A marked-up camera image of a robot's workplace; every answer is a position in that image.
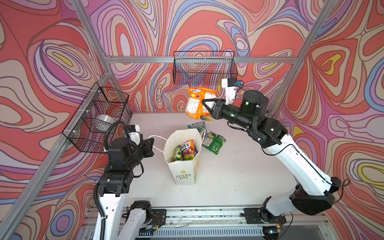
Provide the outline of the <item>orange snack bag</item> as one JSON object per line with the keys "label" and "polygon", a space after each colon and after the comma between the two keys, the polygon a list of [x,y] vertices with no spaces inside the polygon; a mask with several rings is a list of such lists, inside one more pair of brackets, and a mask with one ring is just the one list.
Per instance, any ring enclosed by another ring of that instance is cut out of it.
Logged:
{"label": "orange snack bag", "polygon": [[188,91],[189,99],[186,106],[186,116],[195,120],[212,122],[213,117],[202,104],[202,101],[205,99],[216,99],[216,92],[207,88],[189,88]]}

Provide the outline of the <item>teal Fox's candy bag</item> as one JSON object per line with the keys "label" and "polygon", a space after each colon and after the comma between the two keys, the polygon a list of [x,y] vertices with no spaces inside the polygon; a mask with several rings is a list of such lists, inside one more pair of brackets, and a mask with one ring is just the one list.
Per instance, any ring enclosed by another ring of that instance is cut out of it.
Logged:
{"label": "teal Fox's candy bag", "polygon": [[188,125],[188,129],[196,129],[201,134],[202,132],[206,131],[206,124],[204,121],[200,121],[200,122]]}

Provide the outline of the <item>green Fox's candy bag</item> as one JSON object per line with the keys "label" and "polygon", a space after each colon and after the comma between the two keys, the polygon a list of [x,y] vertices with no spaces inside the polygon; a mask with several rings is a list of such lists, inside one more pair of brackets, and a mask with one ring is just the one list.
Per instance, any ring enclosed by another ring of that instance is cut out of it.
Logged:
{"label": "green Fox's candy bag", "polygon": [[226,139],[223,136],[210,132],[204,136],[202,146],[215,155],[218,155],[225,142]]}

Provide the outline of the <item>yellow-green Fox's candy bag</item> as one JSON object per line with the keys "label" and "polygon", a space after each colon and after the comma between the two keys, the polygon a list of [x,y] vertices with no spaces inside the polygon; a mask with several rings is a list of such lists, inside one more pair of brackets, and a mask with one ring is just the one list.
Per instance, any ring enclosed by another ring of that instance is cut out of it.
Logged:
{"label": "yellow-green Fox's candy bag", "polygon": [[182,150],[181,150],[181,146],[180,145],[178,145],[175,148],[173,160],[174,161],[182,161],[183,160],[183,154],[182,154]]}

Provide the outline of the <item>orange Fox's fruits candy bag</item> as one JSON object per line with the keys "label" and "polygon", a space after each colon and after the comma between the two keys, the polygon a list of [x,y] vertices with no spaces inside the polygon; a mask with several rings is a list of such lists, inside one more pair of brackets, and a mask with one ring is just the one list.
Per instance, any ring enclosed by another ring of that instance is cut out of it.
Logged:
{"label": "orange Fox's fruits candy bag", "polygon": [[181,145],[181,150],[183,154],[183,161],[193,160],[196,156],[196,149],[193,140],[187,141]]}

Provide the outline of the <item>white paper bag with flowers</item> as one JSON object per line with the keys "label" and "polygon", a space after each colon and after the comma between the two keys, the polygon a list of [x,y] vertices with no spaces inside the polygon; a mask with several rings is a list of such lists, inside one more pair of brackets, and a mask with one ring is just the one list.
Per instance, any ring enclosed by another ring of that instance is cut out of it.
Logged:
{"label": "white paper bag with flowers", "polygon": [[173,175],[176,185],[194,185],[201,156],[202,143],[206,130],[179,130],[167,139],[152,135],[166,141],[164,149],[160,150]]}

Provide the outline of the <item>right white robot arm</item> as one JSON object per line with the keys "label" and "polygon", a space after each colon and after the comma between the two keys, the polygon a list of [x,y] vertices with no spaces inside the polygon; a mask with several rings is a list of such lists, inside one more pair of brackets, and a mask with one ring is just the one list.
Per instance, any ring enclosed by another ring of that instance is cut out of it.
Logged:
{"label": "right white robot arm", "polygon": [[258,210],[261,222],[271,223],[273,217],[292,211],[314,216],[333,206],[333,194],[342,188],[342,181],[324,173],[278,120],[266,116],[269,98],[248,90],[240,107],[224,99],[206,99],[202,104],[214,119],[224,119],[232,129],[246,132],[266,155],[277,157],[297,179],[298,184],[291,191],[265,199]]}

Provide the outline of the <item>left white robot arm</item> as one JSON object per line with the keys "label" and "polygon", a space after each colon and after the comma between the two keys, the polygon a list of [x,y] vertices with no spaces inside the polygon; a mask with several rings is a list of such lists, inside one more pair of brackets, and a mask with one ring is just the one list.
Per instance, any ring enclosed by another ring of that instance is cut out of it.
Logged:
{"label": "left white robot arm", "polygon": [[125,226],[119,229],[125,199],[136,178],[133,170],[143,165],[142,159],[154,156],[154,141],[154,138],[140,139],[136,144],[129,138],[118,138],[109,145],[108,164],[93,193],[99,212],[95,240],[134,240],[142,225],[153,218],[149,201],[135,201],[127,213]]}

